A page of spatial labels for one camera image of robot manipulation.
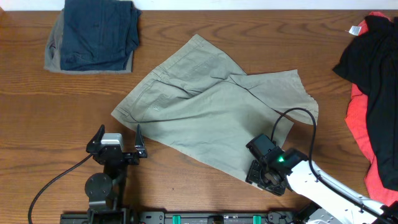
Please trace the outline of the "khaki shorts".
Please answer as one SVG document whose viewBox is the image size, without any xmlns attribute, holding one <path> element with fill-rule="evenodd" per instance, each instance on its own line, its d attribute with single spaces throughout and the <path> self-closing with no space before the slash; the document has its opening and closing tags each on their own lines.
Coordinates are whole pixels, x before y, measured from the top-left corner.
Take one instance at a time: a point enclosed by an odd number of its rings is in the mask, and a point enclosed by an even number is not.
<svg viewBox="0 0 398 224">
<path fill-rule="evenodd" d="M 296 70 L 248 75 L 199 35 L 155 67 L 112 112 L 129 129 L 239 180 L 246 144 L 265 134 L 283 145 L 295 121 L 317 121 L 318 103 Z"/>
</svg>

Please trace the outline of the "folded grey garment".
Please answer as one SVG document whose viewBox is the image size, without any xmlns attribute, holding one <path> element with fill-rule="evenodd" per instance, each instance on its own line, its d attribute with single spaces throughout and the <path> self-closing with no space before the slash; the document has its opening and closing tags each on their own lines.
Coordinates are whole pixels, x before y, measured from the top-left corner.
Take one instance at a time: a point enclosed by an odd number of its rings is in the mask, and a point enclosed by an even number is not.
<svg viewBox="0 0 398 224">
<path fill-rule="evenodd" d="M 88 70 L 88 71 L 69 71 L 60 68 L 60 50 L 63 40 L 64 12 L 60 11 L 57 20 L 52 27 L 47 39 L 44 51 L 44 69 L 53 73 L 64 73 L 68 75 L 95 75 L 99 73 L 125 74 L 132 72 L 133 52 L 130 53 L 123 70 Z"/>
</svg>

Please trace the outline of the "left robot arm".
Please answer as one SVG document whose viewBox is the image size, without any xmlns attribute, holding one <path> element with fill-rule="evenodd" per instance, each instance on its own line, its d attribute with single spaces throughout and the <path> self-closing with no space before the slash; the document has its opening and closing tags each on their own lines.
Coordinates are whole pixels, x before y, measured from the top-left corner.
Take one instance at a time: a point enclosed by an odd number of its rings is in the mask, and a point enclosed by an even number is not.
<svg viewBox="0 0 398 224">
<path fill-rule="evenodd" d="M 89 198 L 89 223 L 138 223 L 135 212 L 123 207 L 127 168 L 138 165 L 147 157 L 141 127 L 136 128 L 135 151 L 125 152 L 123 137 L 119 133 L 106 133 L 101 125 L 86 145 L 86 152 L 100 165 L 103 171 L 93 174 L 85 184 Z"/>
</svg>

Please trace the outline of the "black garment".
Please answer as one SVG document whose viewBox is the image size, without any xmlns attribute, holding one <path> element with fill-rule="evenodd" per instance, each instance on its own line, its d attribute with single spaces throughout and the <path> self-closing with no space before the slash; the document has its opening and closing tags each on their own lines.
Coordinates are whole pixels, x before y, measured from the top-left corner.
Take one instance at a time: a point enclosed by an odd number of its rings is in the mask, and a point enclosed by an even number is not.
<svg viewBox="0 0 398 224">
<path fill-rule="evenodd" d="M 364 20 L 368 31 L 352 40 L 333 71 L 368 97 L 366 126 L 379 177 L 397 190 L 397 18 Z"/>
</svg>

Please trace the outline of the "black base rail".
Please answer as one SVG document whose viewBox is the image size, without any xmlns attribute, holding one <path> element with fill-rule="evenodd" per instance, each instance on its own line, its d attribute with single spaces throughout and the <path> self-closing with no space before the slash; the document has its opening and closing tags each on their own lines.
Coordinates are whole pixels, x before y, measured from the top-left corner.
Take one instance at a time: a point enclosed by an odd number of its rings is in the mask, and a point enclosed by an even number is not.
<svg viewBox="0 0 398 224">
<path fill-rule="evenodd" d="M 287 224 L 294 223 L 292 212 L 270 213 L 164 213 L 142 212 L 63 214 L 61 224 L 119 223 L 119 224 Z"/>
</svg>

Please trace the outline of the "red garment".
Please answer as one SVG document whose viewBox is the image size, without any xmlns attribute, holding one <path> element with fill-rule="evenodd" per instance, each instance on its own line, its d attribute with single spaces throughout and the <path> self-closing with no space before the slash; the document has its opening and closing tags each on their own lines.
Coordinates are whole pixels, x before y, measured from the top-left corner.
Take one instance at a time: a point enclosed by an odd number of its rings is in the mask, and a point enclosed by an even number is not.
<svg viewBox="0 0 398 224">
<path fill-rule="evenodd" d="M 364 183 L 371 199 L 392 205 L 397 201 L 397 191 L 385 188 L 379 176 L 377 158 L 373 151 L 368 135 L 366 115 L 368 112 L 368 96 L 359 89 L 357 84 L 352 84 L 351 101 L 348 104 L 345 122 L 351 131 L 359 149 L 370 162 Z"/>
</svg>

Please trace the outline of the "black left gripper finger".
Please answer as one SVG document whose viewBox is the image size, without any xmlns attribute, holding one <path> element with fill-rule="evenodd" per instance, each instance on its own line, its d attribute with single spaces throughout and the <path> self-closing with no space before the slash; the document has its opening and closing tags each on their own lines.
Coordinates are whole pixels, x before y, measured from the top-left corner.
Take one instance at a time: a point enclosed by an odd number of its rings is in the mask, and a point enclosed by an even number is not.
<svg viewBox="0 0 398 224">
<path fill-rule="evenodd" d="M 144 138 L 143 138 L 143 135 L 141 132 L 141 126 L 139 124 L 136 127 L 136 138 L 135 138 L 134 146 L 136 148 L 137 155 L 140 158 L 147 158 L 147 150 L 146 150 Z"/>
<path fill-rule="evenodd" d="M 87 153 L 98 153 L 101 149 L 101 140 L 105 134 L 105 126 L 102 124 L 97 133 L 93 136 L 93 138 L 86 145 Z"/>
</svg>

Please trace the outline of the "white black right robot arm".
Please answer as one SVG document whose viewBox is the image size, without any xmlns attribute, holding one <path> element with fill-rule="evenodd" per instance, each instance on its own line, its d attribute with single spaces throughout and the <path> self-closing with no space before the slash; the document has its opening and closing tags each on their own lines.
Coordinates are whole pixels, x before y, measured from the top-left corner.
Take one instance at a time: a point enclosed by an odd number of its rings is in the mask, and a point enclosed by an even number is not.
<svg viewBox="0 0 398 224">
<path fill-rule="evenodd" d="M 246 145 L 254 160 L 246 182 L 278 197 L 300 194 L 341 223 L 397 223 L 397 203 L 387 206 L 360 195 L 323 172 L 302 152 L 291 148 Z"/>
</svg>

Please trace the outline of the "folded dark blue garment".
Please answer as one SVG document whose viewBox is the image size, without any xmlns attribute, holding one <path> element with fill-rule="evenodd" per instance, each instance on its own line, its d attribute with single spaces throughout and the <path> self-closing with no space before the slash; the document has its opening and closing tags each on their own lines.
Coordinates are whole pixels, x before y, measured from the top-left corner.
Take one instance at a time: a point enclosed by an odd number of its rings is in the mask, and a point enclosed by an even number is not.
<svg viewBox="0 0 398 224">
<path fill-rule="evenodd" d="M 131 72 L 140 15 L 132 1 L 65 1 L 60 68 L 78 73 Z"/>
</svg>

